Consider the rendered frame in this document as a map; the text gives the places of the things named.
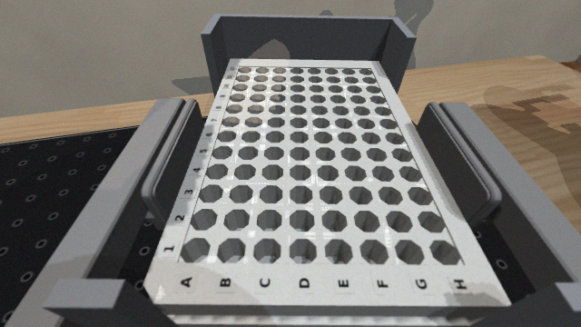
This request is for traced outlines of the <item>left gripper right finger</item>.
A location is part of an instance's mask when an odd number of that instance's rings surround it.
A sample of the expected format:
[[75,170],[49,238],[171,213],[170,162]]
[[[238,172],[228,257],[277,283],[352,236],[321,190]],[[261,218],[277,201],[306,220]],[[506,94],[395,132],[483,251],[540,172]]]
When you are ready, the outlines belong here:
[[466,103],[428,103],[416,130],[472,233],[496,226],[539,291],[581,282],[581,234]]

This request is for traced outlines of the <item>white well plate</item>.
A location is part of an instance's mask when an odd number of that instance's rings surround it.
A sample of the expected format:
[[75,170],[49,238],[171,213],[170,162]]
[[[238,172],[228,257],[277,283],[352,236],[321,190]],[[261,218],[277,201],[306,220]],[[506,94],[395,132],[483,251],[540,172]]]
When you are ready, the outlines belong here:
[[511,305],[379,61],[231,58],[143,286],[179,327]]

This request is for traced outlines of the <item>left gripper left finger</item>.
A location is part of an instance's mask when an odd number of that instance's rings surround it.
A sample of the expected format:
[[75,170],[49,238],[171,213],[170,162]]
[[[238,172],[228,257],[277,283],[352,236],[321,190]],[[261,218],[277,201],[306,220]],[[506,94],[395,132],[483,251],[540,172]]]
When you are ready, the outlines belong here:
[[202,135],[198,102],[159,98],[4,327],[83,327],[43,307],[59,279],[117,279],[143,223],[164,231]]

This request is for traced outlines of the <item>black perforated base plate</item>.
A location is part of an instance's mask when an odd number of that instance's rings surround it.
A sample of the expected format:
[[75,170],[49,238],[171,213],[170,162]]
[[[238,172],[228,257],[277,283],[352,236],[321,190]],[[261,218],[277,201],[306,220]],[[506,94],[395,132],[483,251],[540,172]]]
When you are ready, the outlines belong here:
[[[4,327],[139,125],[0,144]],[[163,231],[143,223],[117,279],[143,282]],[[511,304],[536,292],[496,226],[474,233]]]

